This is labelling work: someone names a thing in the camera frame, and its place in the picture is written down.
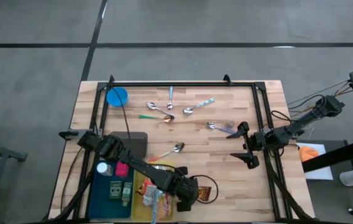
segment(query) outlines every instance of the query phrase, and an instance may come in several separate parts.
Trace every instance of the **green handle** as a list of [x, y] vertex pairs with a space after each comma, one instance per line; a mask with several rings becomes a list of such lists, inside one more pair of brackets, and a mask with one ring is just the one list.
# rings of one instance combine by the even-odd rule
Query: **green handle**
[[158, 118], [158, 117], [146, 116], [146, 115], [139, 115], [139, 118], [147, 118], [147, 119], [161, 119], [161, 118]]

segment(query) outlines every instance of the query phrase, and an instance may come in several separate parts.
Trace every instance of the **blue tray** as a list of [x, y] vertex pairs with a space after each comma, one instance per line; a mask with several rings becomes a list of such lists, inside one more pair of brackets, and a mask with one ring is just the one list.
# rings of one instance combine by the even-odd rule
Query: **blue tray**
[[117, 162], [108, 161], [98, 161], [106, 162], [113, 167], [112, 176], [104, 176], [98, 173], [95, 169], [93, 187], [91, 191], [91, 198], [88, 205], [88, 217], [90, 219], [100, 219], [100, 218], [130, 218], [131, 216], [131, 204], [132, 198], [129, 206], [124, 207], [121, 205], [121, 198], [119, 200], [111, 200], [109, 198], [110, 194], [110, 181], [122, 181], [131, 182], [134, 186], [134, 170], [130, 167], [128, 170], [128, 176], [121, 178], [115, 175]]

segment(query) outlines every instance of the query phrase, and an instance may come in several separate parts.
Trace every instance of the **butcher block tabletop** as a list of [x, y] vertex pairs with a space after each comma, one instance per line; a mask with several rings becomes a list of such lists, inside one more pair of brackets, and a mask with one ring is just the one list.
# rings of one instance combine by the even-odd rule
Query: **butcher block tabletop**
[[[281, 81], [270, 80], [262, 82], [266, 84], [270, 109], [288, 114]], [[89, 128], [97, 84], [98, 82], [81, 82], [71, 121], [71, 129]], [[236, 130], [240, 122], [246, 121], [250, 126], [249, 134], [258, 131], [251, 88], [246, 86], [174, 86], [174, 107], [171, 111], [166, 108], [169, 100], [169, 87], [140, 86], [123, 88], [129, 94], [125, 109], [130, 131], [148, 134], [146, 158], [159, 156], [173, 149], [177, 142], [184, 142], [186, 145], [181, 153], [172, 153], [157, 162], [167, 162], [175, 167], [187, 166], [188, 177], [203, 174], [212, 177], [218, 183], [219, 196], [214, 203], [207, 205], [195, 203], [190, 212], [177, 212], [175, 209], [172, 221], [272, 222], [275, 220], [264, 154], [262, 152], [254, 152], [259, 157], [260, 165], [255, 169], [248, 169], [245, 163], [230, 156], [230, 153], [233, 152], [244, 152], [242, 148], [243, 138], [226, 139], [225, 137], [229, 135], [228, 133], [218, 129], [208, 129], [206, 126], [206, 123], [210, 121], [224, 127], [228, 120], [232, 120], [236, 123], [234, 126], [234, 130]], [[261, 92], [258, 91], [258, 94], [261, 109], [265, 111], [262, 96], [260, 95]], [[195, 106], [210, 98], [215, 98], [215, 102], [194, 110], [193, 114], [189, 116], [183, 114], [184, 108]], [[99, 103], [98, 124], [103, 101], [104, 96], [101, 97]], [[170, 124], [166, 124], [160, 120], [139, 119], [138, 116], [140, 114], [157, 117], [164, 116], [158, 111], [149, 110], [146, 105], [147, 101], [152, 101], [159, 108], [173, 113], [176, 116], [175, 120]], [[267, 124], [264, 112], [262, 116], [264, 124]], [[275, 127], [288, 125], [288, 121], [274, 117], [273, 123]], [[127, 129], [122, 109], [109, 105], [103, 134], [109, 134], [113, 131], [127, 131]], [[77, 140], [67, 141], [62, 163], [60, 164], [49, 218], [54, 218], [60, 213], [63, 186], [65, 185], [71, 163], [79, 149]], [[78, 188], [83, 154], [84, 150], [79, 154], [72, 170], [63, 198], [63, 207], [67, 205]], [[314, 211], [296, 146], [289, 145], [285, 147], [285, 152], [281, 159], [288, 190], [303, 210], [313, 217]], [[203, 177], [198, 177], [198, 182], [200, 186], [214, 186], [210, 180]], [[88, 189], [81, 201], [81, 217], [85, 215]], [[216, 188], [213, 187], [210, 199], [215, 194]], [[277, 197], [282, 217], [284, 217], [282, 196], [278, 190]]]

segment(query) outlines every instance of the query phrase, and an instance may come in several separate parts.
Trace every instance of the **blue bowl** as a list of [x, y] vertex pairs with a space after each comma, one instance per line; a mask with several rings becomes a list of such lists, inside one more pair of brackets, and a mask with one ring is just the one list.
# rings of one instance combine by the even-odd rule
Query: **blue bowl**
[[[117, 91], [118, 95], [120, 96], [121, 102], [120, 102], [120, 99], [117, 97], [115, 91]], [[106, 95], [106, 100], [112, 106], [115, 106], [115, 107], [121, 107], [121, 105], [124, 106], [128, 102], [128, 92], [127, 90], [121, 87], [114, 87]]]

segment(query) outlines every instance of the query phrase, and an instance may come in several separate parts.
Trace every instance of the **orange object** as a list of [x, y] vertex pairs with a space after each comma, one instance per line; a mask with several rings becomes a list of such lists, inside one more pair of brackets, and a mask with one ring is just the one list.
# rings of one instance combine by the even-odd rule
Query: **orange object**
[[319, 155], [319, 152], [308, 146], [300, 147], [300, 158], [302, 162], [313, 159]]

